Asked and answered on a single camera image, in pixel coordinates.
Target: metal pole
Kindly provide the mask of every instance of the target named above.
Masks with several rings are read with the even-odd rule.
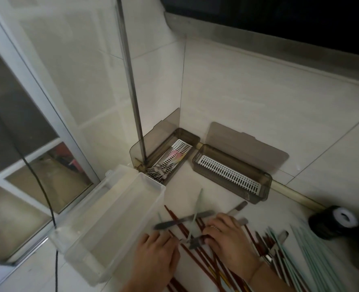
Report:
[[[146,159],[147,159],[146,147],[144,145],[142,123],[140,121],[140,114],[139,114],[139,107],[138,107],[138,99],[136,98],[134,73],[132,71],[131,55],[130,55],[130,50],[128,47],[127,32],[125,31],[122,0],[116,0],[115,8],[116,8],[116,17],[117,17],[117,24],[118,24],[119,37],[120,37],[120,45],[122,47],[125,74],[127,76],[128,88],[129,88],[130,96],[131,96],[132,109],[134,111],[136,131],[138,133],[138,139],[139,139],[140,149],[142,152],[143,163],[146,163]]]

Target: hand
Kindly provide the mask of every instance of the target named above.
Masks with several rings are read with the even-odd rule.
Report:
[[[177,269],[179,240],[168,232],[144,234],[134,257],[132,276],[124,291],[162,292]]]
[[[261,262],[252,252],[250,242],[238,221],[224,213],[218,213],[206,226],[202,234],[210,235],[211,238],[205,239],[205,243],[231,271],[249,281]]]

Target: black wire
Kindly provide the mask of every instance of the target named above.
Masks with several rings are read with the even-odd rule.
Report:
[[[7,124],[4,122],[4,120],[2,119],[1,115],[0,115],[0,123],[2,125],[2,127],[5,130],[5,133],[7,134],[8,138],[10,139],[10,141],[12,142],[13,147],[15,148],[15,150],[17,151],[17,153],[19,154],[19,156],[22,158],[23,162],[25,163],[25,165],[27,166],[27,168],[31,171],[32,175],[35,177],[36,182],[38,183],[40,189],[43,192],[43,195],[46,198],[47,204],[48,204],[48,208],[50,209],[50,213],[51,213],[51,219],[53,221],[54,224],[54,228],[57,228],[57,223],[56,223],[56,219],[54,216],[54,210],[51,206],[50,200],[47,196],[47,193],[42,185],[42,183],[40,182],[39,177],[36,175],[34,169],[32,169],[31,165],[27,162],[24,154],[20,151],[18,145],[17,145],[17,141],[15,139],[15,137],[13,136],[13,133],[11,132],[11,130],[8,128]],[[56,274],[55,274],[55,278],[56,278],[56,292],[58,292],[58,250],[56,251]]]

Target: clear plastic box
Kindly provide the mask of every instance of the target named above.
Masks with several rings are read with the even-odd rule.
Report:
[[[89,285],[106,282],[157,214],[165,190],[145,174],[119,165],[49,238]]]

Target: white perforated insert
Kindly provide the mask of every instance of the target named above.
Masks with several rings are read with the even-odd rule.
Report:
[[[245,188],[246,190],[258,195],[261,184],[253,181],[252,179],[248,178],[247,176],[240,174],[239,172],[232,170],[231,168],[216,162],[214,159],[211,159],[207,156],[202,156],[198,161],[198,164],[204,166],[205,168],[213,171],[220,176],[232,181],[233,183]]]

